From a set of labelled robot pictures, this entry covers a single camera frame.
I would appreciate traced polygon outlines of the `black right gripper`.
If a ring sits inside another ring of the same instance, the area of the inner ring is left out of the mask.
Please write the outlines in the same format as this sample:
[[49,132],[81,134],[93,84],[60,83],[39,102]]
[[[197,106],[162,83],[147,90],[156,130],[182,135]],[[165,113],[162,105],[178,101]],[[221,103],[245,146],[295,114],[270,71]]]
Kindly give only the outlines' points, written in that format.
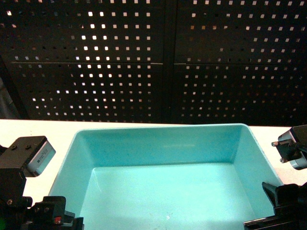
[[307,185],[274,186],[262,182],[274,215],[244,222],[246,230],[305,230],[307,228]]

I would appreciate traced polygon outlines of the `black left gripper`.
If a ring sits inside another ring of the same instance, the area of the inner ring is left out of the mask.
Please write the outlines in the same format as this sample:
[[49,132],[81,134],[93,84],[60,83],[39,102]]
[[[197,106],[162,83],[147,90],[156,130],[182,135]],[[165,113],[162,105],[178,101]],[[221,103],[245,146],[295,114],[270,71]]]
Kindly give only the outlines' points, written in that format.
[[82,217],[66,210],[63,196],[45,196],[33,204],[23,196],[26,177],[20,169],[0,170],[0,228],[2,230],[83,230]]

